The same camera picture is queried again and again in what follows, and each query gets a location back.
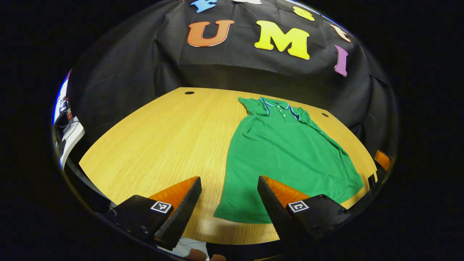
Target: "blue letter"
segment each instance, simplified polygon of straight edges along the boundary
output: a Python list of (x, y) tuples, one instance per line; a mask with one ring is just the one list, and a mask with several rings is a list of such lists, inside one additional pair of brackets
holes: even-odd
[(209, 4), (209, 3), (215, 3), (217, 2), (218, 0), (198, 0), (198, 1), (195, 1), (193, 3), (191, 3), (190, 5), (195, 5), (198, 10), (197, 10), (197, 13), (200, 13), (200, 12), (203, 12), (209, 8), (213, 8), (216, 6), (216, 4)]

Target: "black backdrop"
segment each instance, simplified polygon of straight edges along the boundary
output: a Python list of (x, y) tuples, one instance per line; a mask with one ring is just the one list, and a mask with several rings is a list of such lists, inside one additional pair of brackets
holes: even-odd
[[(66, 94), (85, 127), (82, 141), (93, 144), (138, 108), (189, 86), (260, 93), (328, 110), (372, 157), (377, 150), (396, 157), (398, 106), (390, 78), (355, 33), (348, 30), (348, 43), (335, 33), (333, 22), (316, 13), (314, 21), (306, 20), (294, 14), (294, 6), (282, 0), (261, 5), (221, 0), (196, 13), (188, 2), (162, 0), (112, 28), (82, 54), (69, 77)], [(208, 48), (187, 43), (190, 24), (226, 18), (235, 23), (224, 43)], [(283, 32), (306, 30), (310, 60), (257, 49), (258, 20), (274, 21)], [(216, 30), (207, 26), (203, 34), (214, 37)], [(349, 53), (345, 77), (333, 70), (335, 45)], [(411, 64), (410, 56), (402, 60)]]
[[(0, 248), (7, 259), (157, 260), (85, 212), (53, 165), (48, 140), (52, 104), (67, 71), (101, 35), (152, 3), (2, 5), (3, 55), (12, 63), (4, 70), (1, 103), (6, 155)], [(462, 207), (456, 205), (462, 168), (452, 170), (460, 163), (462, 80), (447, 62), (456, 56), (459, 33), (447, 28), (458, 9), (449, 2), (310, 4), (355, 33), (384, 65), (399, 97), (403, 138), (393, 175), (374, 203), (309, 258), (456, 258), (460, 247), (452, 234), (462, 230)]]

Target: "orange object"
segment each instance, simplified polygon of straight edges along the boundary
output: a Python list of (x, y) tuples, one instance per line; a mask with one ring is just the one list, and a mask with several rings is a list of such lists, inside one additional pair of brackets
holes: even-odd
[(384, 152), (378, 150), (377, 153), (375, 153), (374, 160), (377, 161), (384, 170), (389, 170), (391, 159)]
[(164, 203), (169, 203), (173, 206), (174, 211), (176, 211), (176, 209), (179, 207), (182, 200), (184, 200), (185, 196), (187, 195), (187, 192), (190, 190), (197, 178), (198, 176), (194, 176), (189, 179), (186, 179), (167, 189), (163, 189), (160, 192), (153, 194), (148, 198)]
[(187, 36), (187, 43), (195, 47), (206, 47), (218, 45), (227, 38), (229, 26), (233, 24), (232, 20), (219, 20), (215, 24), (218, 25), (218, 32), (213, 38), (203, 38), (203, 31), (209, 25), (209, 22), (198, 22), (189, 25), (190, 32)]
[(310, 196), (301, 193), (300, 191), (289, 187), (277, 180), (273, 180), (270, 177), (263, 175), (263, 178), (284, 208), (287, 207), (289, 203), (310, 198)]

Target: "yellow letter m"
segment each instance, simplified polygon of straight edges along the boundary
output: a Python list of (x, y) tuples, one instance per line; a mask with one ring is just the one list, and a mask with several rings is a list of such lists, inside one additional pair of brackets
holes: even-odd
[(274, 46), (271, 44), (271, 37), (276, 44), (277, 49), (283, 52), (291, 43), (288, 49), (290, 55), (308, 60), (309, 54), (306, 48), (306, 38), (309, 33), (292, 28), (288, 33), (283, 33), (282, 30), (273, 22), (256, 21), (261, 26), (261, 36), (259, 42), (255, 43), (255, 47), (259, 49), (272, 50)]

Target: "green polo shirt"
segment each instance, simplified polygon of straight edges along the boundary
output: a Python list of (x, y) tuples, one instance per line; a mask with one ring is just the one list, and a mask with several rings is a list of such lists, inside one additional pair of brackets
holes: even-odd
[(215, 217), (271, 223), (257, 190), (268, 176), (309, 196), (342, 203), (362, 187), (349, 155), (301, 107), (261, 97), (238, 98), (248, 112), (229, 147), (226, 179)]

